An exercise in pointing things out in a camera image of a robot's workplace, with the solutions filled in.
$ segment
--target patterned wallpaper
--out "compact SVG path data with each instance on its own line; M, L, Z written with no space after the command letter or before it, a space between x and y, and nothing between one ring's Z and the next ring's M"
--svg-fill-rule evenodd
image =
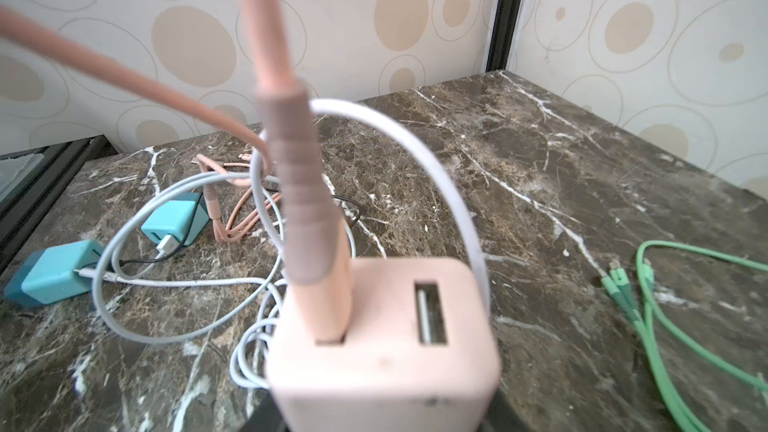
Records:
M508 69L768 198L768 0L523 0Z
M259 120L237 0L1 0L242 122ZM360 100L479 72L495 0L283 0L313 96ZM103 133L132 151L203 123L0 43L0 153Z

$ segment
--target marble countertop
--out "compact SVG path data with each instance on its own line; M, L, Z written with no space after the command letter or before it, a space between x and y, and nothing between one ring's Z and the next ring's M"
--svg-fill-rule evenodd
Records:
M364 101L396 118L456 181L486 252L502 389L535 430L675 430L632 328L600 289L598 268L632 268L637 246L667 239L768 262L768 204L611 126L509 72L489 72ZM464 258L436 188L389 139L358 124L319 122L336 193L365 211L361 255ZM162 188L196 173L203 151L234 160L241 141L195 137L88 163L0 279L33 251L106 244ZM237 197L222 191L231 210ZM134 234L125 256L154 248ZM214 242L210 228L162 267L169 279L265 276L258 238ZM652 251L658 300L703 346L768 374L766 277L678 252ZM145 334L212 322L247 287L148 289L109 284L118 320ZM236 430L259 394L229 378L247 309L186 344L115 336L88 294L43 308L0 304L0 430ZM768 404L657 327L680 393L713 430L764 430Z

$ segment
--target black cable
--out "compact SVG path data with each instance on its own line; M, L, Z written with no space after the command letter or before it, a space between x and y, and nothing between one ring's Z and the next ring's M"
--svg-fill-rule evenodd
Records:
M279 190L277 190L276 188L269 188L269 187L264 187L264 190L266 190L270 194L275 194L279 192ZM331 197L338 198L342 202L348 202L357 209L357 214L355 215L355 217L352 219L352 222L350 223L350 228L354 227L360 221L360 216L362 216L362 206L360 205L360 203L353 198L337 196L336 194L331 194Z
M194 208L192 209L192 215L189 218L189 221L187 223L187 231L184 233L184 237L181 239L181 242L179 242L179 245L176 246L176 248L170 252L168 252L167 255L163 255L162 257L158 258L130 258L128 260L121 260L120 266L124 266L126 264L157 264L158 262L166 261L169 258L173 257L174 255L178 254L178 252L184 248L184 243L187 241L187 238L190 236L190 233L192 232L192 223L194 222L194 216L197 214L197 207L200 205L200 200L203 198L203 193L201 192L197 196L197 200L194 203Z

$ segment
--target table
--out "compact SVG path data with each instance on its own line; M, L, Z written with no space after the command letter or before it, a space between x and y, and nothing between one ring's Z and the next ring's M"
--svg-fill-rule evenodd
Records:
M363 101L434 151L475 217L492 280L501 388L536 430L675 430L632 328L600 288L598 268L631 266L661 238L768 261L768 204L674 158L510 72L488 72ZM446 206L413 159L364 126L318 127L336 193L365 211L359 254L464 258ZM87 164L2 276L34 250L96 238L106 244L149 198L196 173L202 151L245 151L218 132ZM231 210L239 193L221 189ZM154 249L138 233L125 257ZM216 244L210 228L162 271L173 279L268 273L268 242ZM658 300L703 346L768 373L768 285L758 272L649 254ZM118 320L145 334L189 331L239 303L246 287L195 290L107 285ZM125 341L89 295L43 308L0 304L0 430L236 430L261 397L227 365L255 308L186 344ZM658 327L690 406L713 430L764 430L768 404Z

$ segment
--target beige circle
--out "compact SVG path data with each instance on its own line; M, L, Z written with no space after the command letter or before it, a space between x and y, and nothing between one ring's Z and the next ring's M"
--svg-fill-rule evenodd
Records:
M245 124L248 123L248 120L245 118L245 114L243 113L243 111L238 109L235 106L231 106L229 104L225 104L224 103L224 104L221 104L220 106L214 107L214 109L220 110L220 111L224 112L229 117L231 117L232 119L237 120L241 124L245 125Z
M720 62L734 62L744 55L744 44L741 42L731 42L717 54L717 58Z
M24 62L0 55L0 96L20 102L43 97L45 85L40 76Z
M613 53L629 53L643 45L654 28L654 12L633 2L616 11L605 27L605 46Z
M232 37L215 17L191 6L172 6L152 24L152 46L160 62L193 86L218 86L232 77Z
M446 0L442 5L442 19L450 27L460 26L469 14L469 0Z
M176 129L161 120L144 120L136 127L136 140L144 147L176 142L178 139Z
M373 23L384 47L400 52L422 38L428 15L427 0L376 0Z
M412 89L416 86L416 74L412 70L403 67L392 74L389 79L389 92L400 92Z
M656 124L638 134L640 138L666 150L667 152L686 158L688 156L688 136L682 129L670 124Z
M768 198L768 176L751 178L741 186L748 188L758 196Z

